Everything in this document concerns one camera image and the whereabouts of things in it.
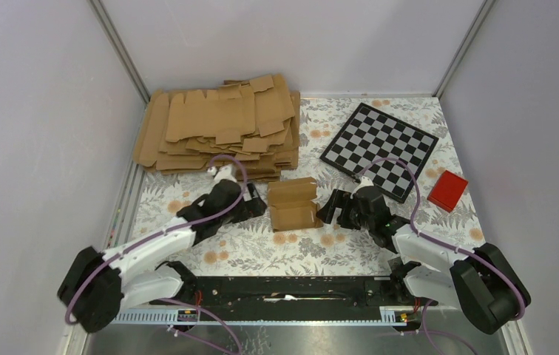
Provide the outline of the brown cardboard box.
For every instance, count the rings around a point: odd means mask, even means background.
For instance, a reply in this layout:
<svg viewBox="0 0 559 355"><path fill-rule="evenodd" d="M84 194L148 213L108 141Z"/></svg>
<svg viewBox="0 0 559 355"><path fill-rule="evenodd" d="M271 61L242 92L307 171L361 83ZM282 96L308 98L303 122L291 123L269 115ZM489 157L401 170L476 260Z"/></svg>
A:
<svg viewBox="0 0 559 355"><path fill-rule="evenodd" d="M318 229L317 184L313 177L275 181L268 184L268 210L273 231Z"/></svg>

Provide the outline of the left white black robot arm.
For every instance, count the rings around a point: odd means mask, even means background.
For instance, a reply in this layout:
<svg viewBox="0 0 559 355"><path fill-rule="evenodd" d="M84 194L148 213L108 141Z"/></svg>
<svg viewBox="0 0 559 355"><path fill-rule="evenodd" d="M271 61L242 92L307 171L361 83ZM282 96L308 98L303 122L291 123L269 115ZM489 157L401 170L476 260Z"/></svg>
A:
<svg viewBox="0 0 559 355"><path fill-rule="evenodd" d="M266 209L253 183L242 187L222 179L142 239L105 251L86 247L78 252L57 291L67 307L67 322L95 333L121 311L143 303L163 298L188 303L196 286L186 278L187 270L158 261L215 236L224 225L260 217Z"/></svg>

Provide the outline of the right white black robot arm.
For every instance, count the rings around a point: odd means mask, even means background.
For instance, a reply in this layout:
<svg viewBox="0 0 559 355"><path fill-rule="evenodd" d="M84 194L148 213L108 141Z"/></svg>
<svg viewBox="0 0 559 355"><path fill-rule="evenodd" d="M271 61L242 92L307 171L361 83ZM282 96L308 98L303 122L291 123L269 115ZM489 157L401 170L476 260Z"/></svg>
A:
<svg viewBox="0 0 559 355"><path fill-rule="evenodd" d="M325 224L364 230L377 246L408 259L391 268L390 295L399 304L433 300L457 308L479 331L494 334L532 301L497 246L467 250L445 237L427 236L411 220L392 214L374 186L334 190L316 216Z"/></svg>

